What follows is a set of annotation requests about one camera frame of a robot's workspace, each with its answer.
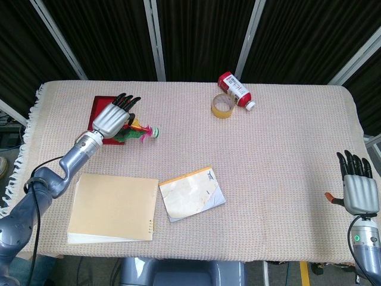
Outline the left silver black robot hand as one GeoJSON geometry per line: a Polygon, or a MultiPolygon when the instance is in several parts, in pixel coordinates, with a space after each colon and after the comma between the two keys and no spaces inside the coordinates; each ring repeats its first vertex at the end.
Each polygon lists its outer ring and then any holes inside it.
{"type": "Polygon", "coordinates": [[[130,109],[140,100],[126,93],[118,95],[94,118],[91,131],[99,132],[104,139],[115,137],[125,124],[133,122],[135,115],[130,109]]]}

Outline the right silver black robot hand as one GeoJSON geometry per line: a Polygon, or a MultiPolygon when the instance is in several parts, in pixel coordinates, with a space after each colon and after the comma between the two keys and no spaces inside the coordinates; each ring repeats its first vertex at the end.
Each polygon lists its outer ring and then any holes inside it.
{"type": "Polygon", "coordinates": [[[379,195],[370,162],[348,150],[336,155],[342,176],[343,198],[336,198],[329,192],[324,196],[353,216],[376,217],[380,211],[379,195]]]}

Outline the colourful feather shuttlecock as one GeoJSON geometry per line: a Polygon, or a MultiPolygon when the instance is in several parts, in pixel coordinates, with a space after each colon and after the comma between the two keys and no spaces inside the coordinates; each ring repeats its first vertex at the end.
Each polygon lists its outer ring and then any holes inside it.
{"type": "Polygon", "coordinates": [[[120,129],[120,131],[113,137],[117,142],[126,142],[128,139],[139,139],[143,142],[147,138],[157,138],[160,131],[156,127],[150,125],[142,126],[138,119],[129,121],[126,127],[120,129]]]}

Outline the red tray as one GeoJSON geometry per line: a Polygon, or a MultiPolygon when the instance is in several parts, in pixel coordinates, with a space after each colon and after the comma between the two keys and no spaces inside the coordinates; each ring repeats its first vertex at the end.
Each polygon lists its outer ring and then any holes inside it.
{"type": "Polygon", "coordinates": [[[104,139],[103,136],[97,132],[97,131],[91,131],[92,128],[92,121],[94,118],[104,109],[106,105],[111,103],[113,99],[116,97],[107,97],[107,96],[96,96],[93,101],[93,106],[92,110],[90,112],[90,119],[89,119],[89,124],[88,124],[88,131],[89,132],[95,132],[98,133],[101,136],[102,143],[104,145],[124,145],[123,142],[117,142],[115,139],[110,138],[110,139],[104,139]]]}

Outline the gold spiral notebook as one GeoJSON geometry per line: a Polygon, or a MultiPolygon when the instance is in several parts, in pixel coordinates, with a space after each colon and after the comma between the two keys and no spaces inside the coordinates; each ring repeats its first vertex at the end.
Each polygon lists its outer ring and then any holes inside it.
{"type": "Polygon", "coordinates": [[[84,173],[74,192],[69,244],[151,241],[158,180],[84,173]]]}

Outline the beige woven tablecloth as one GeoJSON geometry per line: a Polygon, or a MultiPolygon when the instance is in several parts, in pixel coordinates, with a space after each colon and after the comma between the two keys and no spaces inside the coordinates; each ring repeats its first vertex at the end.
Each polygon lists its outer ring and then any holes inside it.
{"type": "Polygon", "coordinates": [[[133,112],[159,128],[158,139],[101,147],[85,173],[167,181],[211,166],[226,202],[170,222],[157,199],[150,242],[70,245],[67,228],[75,184],[42,218],[38,252],[57,256],[143,256],[198,260],[351,262],[346,232],[351,216],[325,193],[342,195],[337,152],[366,157],[351,94],[341,86],[250,86],[251,111],[216,118],[215,83],[63,80],[37,92],[24,145],[6,187],[0,217],[24,195],[35,166],[60,171],[64,155],[86,130],[95,96],[138,96],[133,112]]]}

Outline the white notepad orange binding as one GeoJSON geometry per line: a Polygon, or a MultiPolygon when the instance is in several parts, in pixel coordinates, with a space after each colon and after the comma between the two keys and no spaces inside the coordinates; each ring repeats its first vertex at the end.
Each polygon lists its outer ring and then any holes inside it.
{"type": "Polygon", "coordinates": [[[226,202],[211,166],[159,183],[170,222],[197,215],[226,202]]]}

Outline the yellow tape roll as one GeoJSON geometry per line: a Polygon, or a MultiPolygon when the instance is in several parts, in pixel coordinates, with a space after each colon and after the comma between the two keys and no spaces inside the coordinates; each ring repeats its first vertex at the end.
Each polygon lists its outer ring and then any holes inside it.
{"type": "Polygon", "coordinates": [[[228,119],[235,109],[235,103],[228,94],[217,94],[211,102],[211,112],[219,119],[228,119]]]}

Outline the black pleated curtain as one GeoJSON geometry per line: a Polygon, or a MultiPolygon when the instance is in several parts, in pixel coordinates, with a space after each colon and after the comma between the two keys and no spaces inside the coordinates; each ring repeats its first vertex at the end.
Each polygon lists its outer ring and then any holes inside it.
{"type": "MultiPolygon", "coordinates": [[[[155,81],[143,0],[42,0],[90,80],[155,81]]],[[[256,0],[156,0],[165,77],[215,82],[238,66],[256,0]]],[[[381,27],[381,0],[266,0],[245,83],[327,84],[381,27]]],[[[78,75],[30,0],[0,0],[0,100],[78,75]]]]}

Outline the red bottle white cap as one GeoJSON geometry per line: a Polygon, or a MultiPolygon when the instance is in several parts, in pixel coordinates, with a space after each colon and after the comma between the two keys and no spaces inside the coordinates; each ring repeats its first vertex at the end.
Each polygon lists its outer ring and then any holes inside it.
{"type": "Polygon", "coordinates": [[[250,91],[230,72],[223,73],[217,82],[223,92],[230,95],[238,107],[251,111],[255,102],[250,91]]]}

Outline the blue-grey robot torso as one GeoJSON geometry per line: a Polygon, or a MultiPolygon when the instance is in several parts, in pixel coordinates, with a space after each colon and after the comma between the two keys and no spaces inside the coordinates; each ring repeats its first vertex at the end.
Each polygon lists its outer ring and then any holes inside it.
{"type": "Polygon", "coordinates": [[[118,286],[248,286],[244,262],[126,257],[118,286]]]}

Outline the grey metal frame post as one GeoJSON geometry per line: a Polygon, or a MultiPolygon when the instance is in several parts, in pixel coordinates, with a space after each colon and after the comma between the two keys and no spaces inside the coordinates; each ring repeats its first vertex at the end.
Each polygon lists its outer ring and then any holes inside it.
{"type": "Polygon", "coordinates": [[[64,54],[68,63],[71,65],[75,73],[80,80],[88,80],[88,77],[66,41],[64,35],[62,34],[60,28],[57,26],[55,20],[52,18],[51,13],[48,11],[43,0],[29,0],[35,11],[37,12],[40,19],[43,21],[45,27],[50,32],[51,36],[54,38],[55,42],[59,46],[60,50],[64,54]]]}
{"type": "Polygon", "coordinates": [[[4,113],[11,116],[21,125],[27,126],[27,119],[1,99],[0,99],[0,110],[2,110],[4,113]]]}
{"type": "Polygon", "coordinates": [[[342,86],[381,48],[381,25],[327,83],[342,86]]]}
{"type": "Polygon", "coordinates": [[[161,42],[160,22],[158,17],[157,0],[143,0],[145,7],[146,20],[151,42],[152,55],[155,64],[157,81],[165,82],[165,64],[163,46],[161,42]]]}
{"type": "Polygon", "coordinates": [[[257,32],[261,16],[266,5],[266,0],[255,0],[254,7],[252,9],[251,18],[248,23],[245,38],[243,40],[241,52],[239,55],[238,63],[235,70],[235,77],[241,79],[245,64],[251,50],[252,43],[257,32]]]}

